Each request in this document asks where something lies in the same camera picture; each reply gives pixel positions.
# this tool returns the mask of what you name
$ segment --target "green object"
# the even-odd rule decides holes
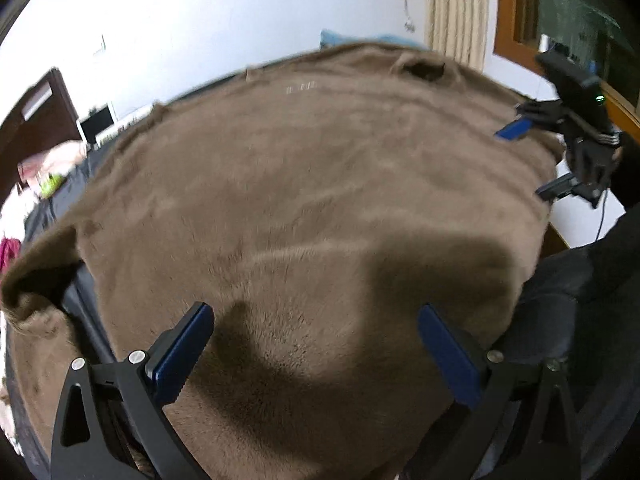
[[[49,178],[44,182],[40,183],[40,195],[43,198],[50,198],[56,190],[62,186],[62,183],[65,181],[66,177],[62,175],[49,175]]]

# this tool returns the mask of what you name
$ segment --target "window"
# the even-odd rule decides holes
[[[534,56],[554,48],[605,82],[607,110],[640,140],[640,57],[602,0],[498,0],[494,52],[542,74]]]

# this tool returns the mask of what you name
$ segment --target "blue gripper pad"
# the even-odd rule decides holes
[[[533,127],[533,122],[529,119],[517,119],[513,123],[507,124],[503,129],[495,133],[496,137],[505,140],[519,139]]]
[[[454,336],[458,331],[450,330],[430,304],[418,313],[418,332],[456,402],[474,409],[482,398],[484,366],[479,345],[475,348],[466,333],[466,341],[459,341]],[[476,355],[469,355],[464,343]]]
[[[175,328],[163,332],[150,348],[145,372],[156,405],[176,401],[213,334],[213,326],[213,309],[206,303],[194,303]]]

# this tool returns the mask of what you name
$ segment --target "magenta fabric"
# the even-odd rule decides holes
[[[20,240],[16,238],[3,238],[0,242],[0,274],[5,272],[11,260],[20,253]]]

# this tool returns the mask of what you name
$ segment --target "blue cloth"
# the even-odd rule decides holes
[[[347,43],[359,43],[362,41],[379,41],[381,43],[410,46],[412,48],[419,48],[420,50],[430,50],[427,46],[419,43],[418,41],[408,40],[407,38],[394,36],[393,34],[382,34],[372,38],[356,38],[353,36],[344,36],[332,30],[323,29],[320,32],[320,48],[338,46]]]

